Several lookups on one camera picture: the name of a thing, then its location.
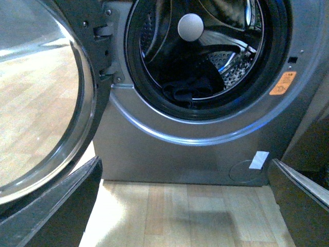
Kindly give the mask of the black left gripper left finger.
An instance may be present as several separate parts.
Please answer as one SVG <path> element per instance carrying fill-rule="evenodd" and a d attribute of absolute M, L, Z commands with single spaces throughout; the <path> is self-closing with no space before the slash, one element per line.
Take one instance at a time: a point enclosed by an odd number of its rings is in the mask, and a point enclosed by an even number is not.
<path fill-rule="evenodd" d="M 1 210 L 1 246 L 79 246 L 96 202 L 102 161 L 64 169 Z"/>

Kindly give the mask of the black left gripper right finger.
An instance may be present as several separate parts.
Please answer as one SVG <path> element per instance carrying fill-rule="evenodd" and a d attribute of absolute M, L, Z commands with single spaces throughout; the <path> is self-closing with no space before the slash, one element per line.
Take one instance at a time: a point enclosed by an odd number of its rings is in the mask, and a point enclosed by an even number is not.
<path fill-rule="evenodd" d="M 268 178 L 295 246 L 328 246 L 328 190 L 278 159 Z"/>

